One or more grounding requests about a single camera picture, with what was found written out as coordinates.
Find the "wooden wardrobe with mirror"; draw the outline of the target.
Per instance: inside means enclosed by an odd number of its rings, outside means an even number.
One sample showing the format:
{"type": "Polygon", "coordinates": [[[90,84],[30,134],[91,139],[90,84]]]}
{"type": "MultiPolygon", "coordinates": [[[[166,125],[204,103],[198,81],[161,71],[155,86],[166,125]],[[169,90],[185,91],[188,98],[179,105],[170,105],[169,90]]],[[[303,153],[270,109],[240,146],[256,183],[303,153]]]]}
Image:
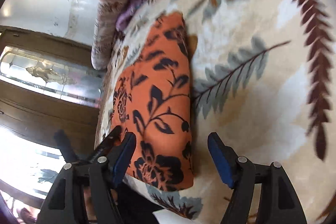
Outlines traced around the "wooden wardrobe with mirror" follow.
{"type": "Polygon", "coordinates": [[[64,164],[54,135],[63,130],[75,153],[93,151],[104,75],[89,46],[1,27],[1,191],[42,205],[64,164]]]}

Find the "cream leaf-pattern blanket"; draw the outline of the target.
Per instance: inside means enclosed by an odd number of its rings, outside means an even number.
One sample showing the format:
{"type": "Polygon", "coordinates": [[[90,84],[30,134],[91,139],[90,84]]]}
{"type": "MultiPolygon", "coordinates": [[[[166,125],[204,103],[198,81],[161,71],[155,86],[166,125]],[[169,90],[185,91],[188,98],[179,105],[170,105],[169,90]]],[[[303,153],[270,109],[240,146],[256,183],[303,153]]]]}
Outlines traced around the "cream leaf-pattern blanket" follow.
{"type": "Polygon", "coordinates": [[[232,190],[208,151],[216,132],[239,156],[280,162],[308,223],[334,222],[335,0],[145,0],[114,34],[99,137],[120,74],[172,12],[186,25],[194,183],[167,192],[127,174],[127,214],[148,202],[156,223],[219,223],[232,190]]]}

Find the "striped beige rolled quilt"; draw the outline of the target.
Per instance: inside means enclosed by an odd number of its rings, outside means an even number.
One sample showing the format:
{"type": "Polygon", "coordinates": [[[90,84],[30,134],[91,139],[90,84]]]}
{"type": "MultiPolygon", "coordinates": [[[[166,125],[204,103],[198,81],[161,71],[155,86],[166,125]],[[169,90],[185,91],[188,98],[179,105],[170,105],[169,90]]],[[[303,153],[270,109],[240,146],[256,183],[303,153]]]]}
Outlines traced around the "striped beige rolled quilt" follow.
{"type": "Polygon", "coordinates": [[[106,69],[111,58],[117,17],[128,0],[98,0],[91,49],[92,67],[106,69]]]}

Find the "orange black floral garment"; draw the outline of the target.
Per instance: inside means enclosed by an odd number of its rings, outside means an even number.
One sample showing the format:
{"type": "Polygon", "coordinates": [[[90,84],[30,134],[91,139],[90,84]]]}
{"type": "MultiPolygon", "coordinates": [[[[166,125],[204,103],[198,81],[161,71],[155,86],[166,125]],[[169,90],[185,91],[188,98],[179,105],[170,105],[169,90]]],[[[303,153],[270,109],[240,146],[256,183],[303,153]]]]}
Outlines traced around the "orange black floral garment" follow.
{"type": "Polygon", "coordinates": [[[167,192],[193,186],[190,69],[180,12],[151,26],[139,56],[116,82],[110,119],[137,138],[128,175],[167,192]]]}

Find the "purple cloth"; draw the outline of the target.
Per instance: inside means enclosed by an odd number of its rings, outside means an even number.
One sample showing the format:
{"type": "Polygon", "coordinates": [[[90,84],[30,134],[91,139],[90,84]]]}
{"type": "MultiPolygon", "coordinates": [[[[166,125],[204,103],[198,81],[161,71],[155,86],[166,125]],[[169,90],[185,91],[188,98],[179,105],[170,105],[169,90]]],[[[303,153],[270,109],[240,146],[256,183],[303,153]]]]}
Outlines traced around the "purple cloth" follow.
{"type": "Polygon", "coordinates": [[[116,31],[124,32],[144,0],[128,0],[116,20],[116,31]]]}

